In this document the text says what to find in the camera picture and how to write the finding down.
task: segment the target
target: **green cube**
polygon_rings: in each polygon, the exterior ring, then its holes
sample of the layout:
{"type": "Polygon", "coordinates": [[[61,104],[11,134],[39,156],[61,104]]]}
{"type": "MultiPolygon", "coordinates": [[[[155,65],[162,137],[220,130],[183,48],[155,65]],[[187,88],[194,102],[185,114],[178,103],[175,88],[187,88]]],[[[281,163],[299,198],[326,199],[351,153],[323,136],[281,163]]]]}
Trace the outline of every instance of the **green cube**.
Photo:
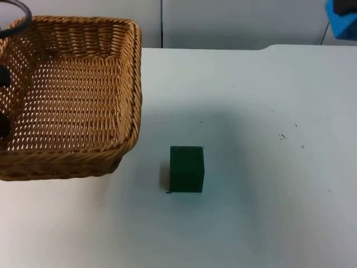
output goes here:
{"type": "Polygon", "coordinates": [[[202,147],[171,146],[170,192],[202,193],[204,175],[202,147]]]}

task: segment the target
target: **wicker basket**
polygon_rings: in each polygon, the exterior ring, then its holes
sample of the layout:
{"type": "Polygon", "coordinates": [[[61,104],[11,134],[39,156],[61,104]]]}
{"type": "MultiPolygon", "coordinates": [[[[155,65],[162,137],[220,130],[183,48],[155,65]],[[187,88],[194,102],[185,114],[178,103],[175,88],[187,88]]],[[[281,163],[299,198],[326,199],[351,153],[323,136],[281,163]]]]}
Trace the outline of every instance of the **wicker basket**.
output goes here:
{"type": "Polygon", "coordinates": [[[141,119],[141,31],[130,20],[36,16],[0,40],[12,85],[0,88],[11,133],[0,138],[0,179],[113,172],[141,119]]]}

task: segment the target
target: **black object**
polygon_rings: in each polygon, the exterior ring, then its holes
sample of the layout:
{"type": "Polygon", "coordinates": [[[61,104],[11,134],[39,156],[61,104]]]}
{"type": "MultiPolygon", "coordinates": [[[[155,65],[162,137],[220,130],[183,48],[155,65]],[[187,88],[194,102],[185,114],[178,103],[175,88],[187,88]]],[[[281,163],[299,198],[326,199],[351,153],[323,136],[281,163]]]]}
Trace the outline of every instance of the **black object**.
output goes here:
{"type": "Polygon", "coordinates": [[[0,65],[0,87],[10,87],[11,73],[4,65],[0,65]]]}
{"type": "Polygon", "coordinates": [[[334,13],[343,16],[357,12],[357,0],[334,0],[334,13]]]}
{"type": "Polygon", "coordinates": [[[203,148],[170,148],[170,192],[201,193],[205,175],[203,148]]]}
{"type": "Polygon", "coordinates": [[[0,113],[0,137],[6,137],[11,131],[10,120],[4,114],[0,113]]]}
{"type": "Polygon", "coordinates": [[[14,6],[17,6],[20,9],[22,9],[22,11],[25,13],[25,18],[19,25],[15,26],[13,28],[9,28],[9,29],[0,31],[0,39],[15,35],[31,25],[32,13],[31,13],[30,9],[24,3],[20,2],[19,0],[0,0],[0,2],[13,4],[14,6]]]}

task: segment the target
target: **table surface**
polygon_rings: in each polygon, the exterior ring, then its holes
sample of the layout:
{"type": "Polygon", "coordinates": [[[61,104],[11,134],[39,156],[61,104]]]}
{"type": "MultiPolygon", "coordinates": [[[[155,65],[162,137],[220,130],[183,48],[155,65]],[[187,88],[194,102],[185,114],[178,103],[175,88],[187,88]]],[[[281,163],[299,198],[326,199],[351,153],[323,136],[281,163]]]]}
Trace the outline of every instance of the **table surface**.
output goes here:
{"type": "Polygon", "coordinates": [[[102,178],[0,182],[3,267],[355,267],[357,47],[143,49],[136,147],[102,178]],[[166,194],[170,146],[202,194],[166,194]]]}

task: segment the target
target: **white wall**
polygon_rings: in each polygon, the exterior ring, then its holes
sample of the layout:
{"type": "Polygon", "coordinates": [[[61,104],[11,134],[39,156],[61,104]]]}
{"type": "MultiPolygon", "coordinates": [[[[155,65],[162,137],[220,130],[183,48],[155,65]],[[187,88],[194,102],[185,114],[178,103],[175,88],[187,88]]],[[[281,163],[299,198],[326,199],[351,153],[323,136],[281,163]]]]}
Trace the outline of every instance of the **white wall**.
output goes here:
{"type": "Polygon", "coordinates": [[[326,0],[163,0],[164,47],[320,44],[326,0]]]}
{"type": "MultiPolygon", "coordinates": [[[[142,28],[143,46],[161,46],[160,0],[22,0],[34,15],[105,16],[135,20],[142,28]]],[[[23,13],[0,3],[0,25],[4,28],[23,13]]]]}

